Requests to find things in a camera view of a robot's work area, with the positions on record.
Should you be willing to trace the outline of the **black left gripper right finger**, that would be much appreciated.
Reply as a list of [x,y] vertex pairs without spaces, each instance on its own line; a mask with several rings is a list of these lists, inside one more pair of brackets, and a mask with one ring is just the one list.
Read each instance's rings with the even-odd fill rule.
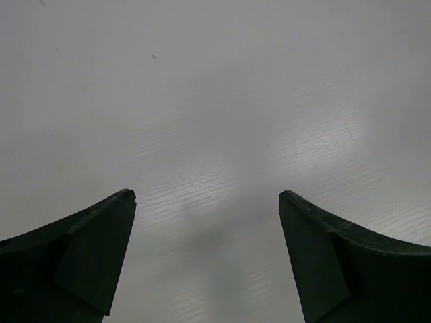
[[306,322],[429,322],[430,248],[378,234],[287,190],[279,216]]

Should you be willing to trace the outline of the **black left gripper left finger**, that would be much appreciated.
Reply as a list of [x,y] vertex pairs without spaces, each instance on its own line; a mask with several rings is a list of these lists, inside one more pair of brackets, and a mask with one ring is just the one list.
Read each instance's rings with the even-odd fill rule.
[[102,322],[110,315],[135,218],[122,189],[1,241],[2,322]]

